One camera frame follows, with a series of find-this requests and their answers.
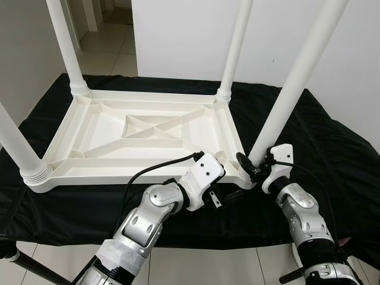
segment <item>silver robot arm segment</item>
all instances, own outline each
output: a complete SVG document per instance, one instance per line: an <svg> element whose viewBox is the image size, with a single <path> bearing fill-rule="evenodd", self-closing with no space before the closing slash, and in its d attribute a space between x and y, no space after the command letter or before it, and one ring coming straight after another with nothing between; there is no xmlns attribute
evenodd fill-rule
<svg viewBox="0 0 380 285"><path fill-rule="evenodd" d="M223 166L205 154L178 182L147 188L141 204L128 214L113 239L103 242L96 254L98 260L79 284L131 284L159 238L163 222L184 208L195 211L202 207L202 195L224 174Z"/></svg>
<svg viewBox="0 0 380 285"><path fill-rule="evenodd" d="M262 190L275 196L276 204L289 223L306 284L359 285L319 214L318 202L300 185L289 180L293 164L292 146L282 144L269 148L260 167L253 166L243 154L238 154L237 158L252 181L262 183Z"/></svg>

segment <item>tiled floor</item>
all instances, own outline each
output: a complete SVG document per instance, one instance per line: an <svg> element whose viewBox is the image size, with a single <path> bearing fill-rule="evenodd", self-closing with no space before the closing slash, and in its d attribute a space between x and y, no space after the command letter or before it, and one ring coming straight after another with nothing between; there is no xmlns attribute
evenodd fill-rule
<svg viewBox="0 0 380 285"><path fill-rule="evenodd" d="M83 74L137 76L133 26L103 24L99 32L87 33L78 55Z"/></svg>
<svg viewBox="0 0 380 285"><path fill-rule="evenodd" d="M99 246L47 246L18 243L27 255L72 280ZM354 269L364 285L379 285L380 272L357 258ZM201 249L154 248L134 285L279 285L278 278L296 269L290 245L265 248L209 251ZM302 278L289 285L304 285ZM0 260L0 284L52 285L21 267Z"/></svg>
<svg viewBox="0 0 380 285"><path fill-rule="evenodd" d="M99 33L88 33L79 58L84 74L137 76L132 26L105 24ZM18 243L27 255L72 280L99 246L46 246ZM379 285L380 272L352 258L364 285ZM154 248L134 285L253 284L278 285L278 278L296 269L290 245L265 248L207 251L199 249ZM304 285L298 279L290 285ZM0 260L0 284L50 285L21 267Z"/></svg>

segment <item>black connector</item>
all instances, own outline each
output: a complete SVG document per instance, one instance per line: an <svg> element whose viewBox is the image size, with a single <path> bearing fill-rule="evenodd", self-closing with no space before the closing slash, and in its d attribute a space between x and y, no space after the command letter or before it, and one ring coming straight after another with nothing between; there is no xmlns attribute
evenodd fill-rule
<svg viewBox="0 0 380 285"><path fill-rule="evenodd" d="M123 285L131 285L135 279L135 276L132 273L122 267L116 267L113 270L108 270L103 266L102 262L99 259L95 261L94 266L112 280L115 280L116 282Z"/></svg>
<svg viewBox="0 0 380 285"><path fill-rule="evenodd" d="M271 172L271 166L266 162L260 165L260 168L255 167L252 162L242 153L236 153L237 162L246 173L248 173L251 182L262 184L268 178Z"/></svg>
<svg viewBox="0 0 380 285"><path fill-rule="evenodd" d="M270 194L277 197L281 190L289 184L292 184L292 182L288 179L288 177L280 176L279 178L275 179L271 185L269 185L268 190Z"/></svg>
<svg viewBox="0 0 380 285"><path fill-rule="evenodd" d="M186 208L190 206L190 198L189 198L188 194L186 193L185 188L179 183L177 183L177 185L178 185L178 187L182 193L182 196L183 196L183 205L182 205L182 209L180 209L181 211L183 211L183 210L186 210Z"/></svg>
<svg viewBox="0 0 380 285"><path fill-rule="evenodd" d="M200 151L199 153L193 153L193 158L194 158L195 162L197 162L199 159L201 159L202 156L204 156L203 151Z"/></svg>

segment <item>black cloth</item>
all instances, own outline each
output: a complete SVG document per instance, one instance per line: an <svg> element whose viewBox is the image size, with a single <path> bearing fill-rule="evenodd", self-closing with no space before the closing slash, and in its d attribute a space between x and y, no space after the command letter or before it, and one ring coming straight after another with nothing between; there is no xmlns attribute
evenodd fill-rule
<svg viewBox="0 0 380 285"><path fill-rule="evenodd" d="M215 94L212 81L85 76L99 90L126 90L185 94ZM234 83L230 110L244 151L249 153L280 88ZM70 106L68 77L61 75L43 96L20 130L42 157ZM380 157L372 146L331 119L305 90L278 139L293 145L294 162L309 169L331 196L339 238L352 237L351 253L380 268ZM328 212L318 184L293 169L292 181L310 192ZM6 151L0 153L0 237L49 245L100 244L115 224L124 185L59 186L36 194L23 184L17 166ZM133 185L131 193L148 185ZM239 188L218 184L224 193ZM126 215L139 204L137 195ZM233 249L291 242L289 227L274 197L255 188L224 210L211 206L182 211L164 224L157 246Z"/></svg>

